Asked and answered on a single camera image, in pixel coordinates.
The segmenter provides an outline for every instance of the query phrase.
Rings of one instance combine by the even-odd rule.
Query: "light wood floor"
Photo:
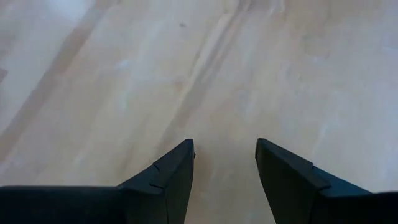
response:
[[[0,185],[116,185],[185,138],[186,223],[274,223],[267,138],[398,190],[398,1],[3,0]]]

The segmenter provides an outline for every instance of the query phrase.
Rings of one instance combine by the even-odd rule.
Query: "wooden floor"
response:
[[[116,185],[185,138],[186,223],[274,223],[267,138],[398,190],[398,1],[3,0],[0,185]]]

